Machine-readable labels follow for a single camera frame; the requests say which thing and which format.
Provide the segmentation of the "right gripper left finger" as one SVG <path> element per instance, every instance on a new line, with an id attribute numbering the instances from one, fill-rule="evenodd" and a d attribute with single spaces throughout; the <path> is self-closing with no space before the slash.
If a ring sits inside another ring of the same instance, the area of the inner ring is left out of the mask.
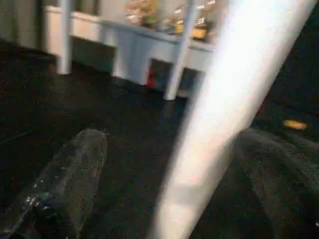
<path id="1" fill-rule="evenodd" d="M 87 128 L 63 145 L 0 215 L 2 239 L 78 239 L 94 208 L 108 136 Z"/>

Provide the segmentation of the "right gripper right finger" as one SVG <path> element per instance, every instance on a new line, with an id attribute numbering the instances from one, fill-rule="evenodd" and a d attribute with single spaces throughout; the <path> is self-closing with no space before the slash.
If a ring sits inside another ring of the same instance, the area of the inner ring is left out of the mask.
<path id="1" fill-rule="evenodd" d="M 319 144 L 292 132 L 246 129 L 234 140 L 276 239 L 319 237 Z"/>

